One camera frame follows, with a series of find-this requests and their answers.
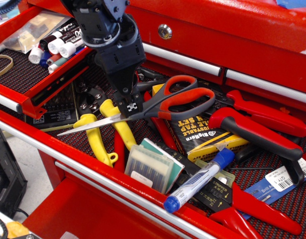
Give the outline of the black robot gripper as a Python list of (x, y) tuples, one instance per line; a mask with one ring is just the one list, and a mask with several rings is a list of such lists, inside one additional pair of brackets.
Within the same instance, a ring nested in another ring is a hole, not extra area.
[(145, 62), (146, 56), (134, 18), (124, 14), (122, 20), (118, 25), (120, 34), (117, 40), (97, 50), (95, 63), (116, 90), (113, 96), (120, 113), (129, 117), (143, 110), (143, 97), (133, 88), (136, 85), (135, 70)]

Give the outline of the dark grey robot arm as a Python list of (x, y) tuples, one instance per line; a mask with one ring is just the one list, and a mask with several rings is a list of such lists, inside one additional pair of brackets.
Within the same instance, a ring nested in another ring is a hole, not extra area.
[(143, 110), (137, 87), (137, 68), (146, 60), (139, 29), (125, 13), (128, 0), (63, 0), (82, 30), (84, 44), (96, 51), (95, 63), (102, 68), (122, 115)]

